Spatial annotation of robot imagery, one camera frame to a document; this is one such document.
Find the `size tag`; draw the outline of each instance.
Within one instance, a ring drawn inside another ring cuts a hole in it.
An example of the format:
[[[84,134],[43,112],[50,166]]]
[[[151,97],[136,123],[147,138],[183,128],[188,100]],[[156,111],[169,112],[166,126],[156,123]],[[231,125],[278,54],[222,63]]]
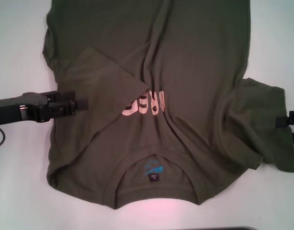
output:
[[[159,181],[159,175],[158,175],[158,173],[149,174],[149,181],[150,182]]]

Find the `white surface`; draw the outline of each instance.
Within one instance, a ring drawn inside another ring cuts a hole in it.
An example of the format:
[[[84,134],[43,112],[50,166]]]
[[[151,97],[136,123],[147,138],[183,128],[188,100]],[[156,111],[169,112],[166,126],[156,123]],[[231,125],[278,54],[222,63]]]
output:
[[[50,2],[0,0],[0,99],[56,88],[41,54]],[[251,19],[245,78],[285,88],[294,110],[294,1],[253,0]],[[7,139],[0,147],[0,230],[294,230],[294,173],[269,165],[247,171],[201,206],[153,199],[114,211],[58,192],[45,179],[51,125],[1,126]]]

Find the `t-shirt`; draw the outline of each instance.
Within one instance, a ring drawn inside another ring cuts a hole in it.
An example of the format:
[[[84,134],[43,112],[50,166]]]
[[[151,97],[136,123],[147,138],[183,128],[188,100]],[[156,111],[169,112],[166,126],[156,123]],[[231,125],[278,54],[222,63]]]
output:
[[[47,179],[117,209],[195,204],[262,161],[294,172],[284,90],[242,79],[249,0],[53,0],[44,57],[89,110],[54,120]]]

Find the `white table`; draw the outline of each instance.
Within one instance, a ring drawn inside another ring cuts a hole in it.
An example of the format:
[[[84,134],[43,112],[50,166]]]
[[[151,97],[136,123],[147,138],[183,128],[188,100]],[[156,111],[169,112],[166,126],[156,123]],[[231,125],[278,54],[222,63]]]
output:
[[[50,4],[0,0],[0,99],[56,89],[41,54]],[[245,78],[286,89],[287,110],[294,110],[294,0],[253,0],[251,20]],[[201,206],[152,199],[112,210],[58,192],[45,179],[51,125],[1,126],[7,139],[0,147],[0,230],[294,230],[294,173],[270,165],[248,170]]]

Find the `cable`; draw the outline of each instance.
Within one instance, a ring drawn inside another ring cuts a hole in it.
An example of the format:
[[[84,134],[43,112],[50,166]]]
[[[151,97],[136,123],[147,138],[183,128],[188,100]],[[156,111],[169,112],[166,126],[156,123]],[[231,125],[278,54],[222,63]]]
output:
[[[5,133],[1,128],[0,128],[0,132],[2,133],[2,141],[0,142],[0,146],[1,146],[5,141]]]

